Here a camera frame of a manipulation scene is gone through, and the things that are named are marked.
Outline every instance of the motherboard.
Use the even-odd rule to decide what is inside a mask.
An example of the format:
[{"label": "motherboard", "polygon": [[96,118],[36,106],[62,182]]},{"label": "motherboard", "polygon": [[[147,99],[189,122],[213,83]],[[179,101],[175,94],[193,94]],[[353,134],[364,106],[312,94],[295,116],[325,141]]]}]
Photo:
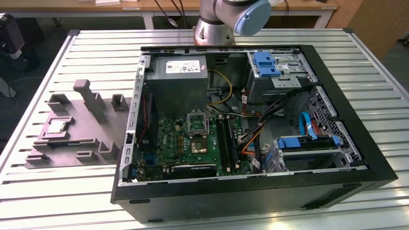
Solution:
[{"label": "motherboard", "polygon": [[[199,116],[159,120],[158,150],[140,155],[147,181],[252,173],[248,156],[236,147],[244,132],[239,117]],[[192,130],[207,134],[192,136]]]}]

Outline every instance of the aluminum slotted table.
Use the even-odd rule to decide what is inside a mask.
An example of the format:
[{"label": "aluminum slotted table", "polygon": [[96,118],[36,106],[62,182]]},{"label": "aluminum slotted table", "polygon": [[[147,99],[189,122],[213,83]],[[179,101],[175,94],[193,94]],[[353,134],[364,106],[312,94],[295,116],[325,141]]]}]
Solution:
[{"label": "aluminum slotted table", "polygon": [[[383,229],[409,226],[409,94],[355,34],[341,29],[263,30],[239,45],[315,45],[399,180],[328,209],[166,222],[170,229]],[[26,157],[47,120],[51,94],[72,91],[76,79],[111,98],[130,97],[142,46],[193,45],[192,30],[71,32],[0,156],[0,229],[138,229],[112,205],[116,165],[26,169]]]}]

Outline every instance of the ram slot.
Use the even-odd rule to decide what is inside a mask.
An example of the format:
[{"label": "ram slot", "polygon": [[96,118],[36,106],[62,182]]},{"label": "ram slot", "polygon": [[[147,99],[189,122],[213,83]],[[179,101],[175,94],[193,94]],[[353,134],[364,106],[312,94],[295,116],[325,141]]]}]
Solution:
[{"label": "ram slot", "polygon": [[224,125],[224,139],[227,141],[227,147],[228,147],[227,150],[231,160],[231,166],[232,170],[236,170],[239,168],[239,156],[237,156],[237,146],[236,146],[231,119],[224,119],[223,125]]},{"label": "ram slot", "polygon": [[216,121],[216,129],[217,129],[217,141],[219,141],[219,149],[220,149],[220,158],[221,158],[221,167],[223,169],[229,172],[231,171],[231,163],[227,153],[227,143],[224,138],[224,128],[223,128],[223,121]]}]

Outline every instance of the open computer tower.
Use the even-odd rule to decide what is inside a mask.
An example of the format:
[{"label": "open computer tower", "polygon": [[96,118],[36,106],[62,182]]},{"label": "open computer tower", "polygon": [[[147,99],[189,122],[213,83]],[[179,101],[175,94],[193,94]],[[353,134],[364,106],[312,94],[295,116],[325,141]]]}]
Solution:
[{"label": "open computer tower", "polygon": [[146,47],[111,201],[140,222],[329,207],[397,179],[313,46]]}]

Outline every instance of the workbench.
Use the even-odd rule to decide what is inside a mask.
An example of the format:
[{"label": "workbench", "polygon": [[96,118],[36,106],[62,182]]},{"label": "workbench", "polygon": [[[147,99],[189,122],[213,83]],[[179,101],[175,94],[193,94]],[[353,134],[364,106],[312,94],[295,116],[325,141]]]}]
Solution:
[{"label": "workbench", "polygon": [[116,165],[27,169],[54,93],[88,79],[103,98],[131,96],[142,46],[193,45],[192,30],[71,32],[0,156],[0,229],[384,229],[409,226],[409,94],[355,34],[341,29],[263,30],[239,45],[315,45],[399,180],[328,209],[143,225],[112,205]]},{"label": "workbench", "polygon": [[[158,0],[170,16],[180,16],[170,0]],[[183,0],[185,15],[199,16],[200,0]],[[319,16],[315,28],[325,28],[339,5],[335,0],[321,3],[316,0],[288,0],[289,16]],[[154,29],[155,16],[164,16],[154,0],[123,1],[120,5],[95,6],[95,2],[79,0],[2,0],[0,9],[15,17],[118,17],[139,16],[146,29]],[[272,8],[272,16],[284,16],[285,3]]]}]

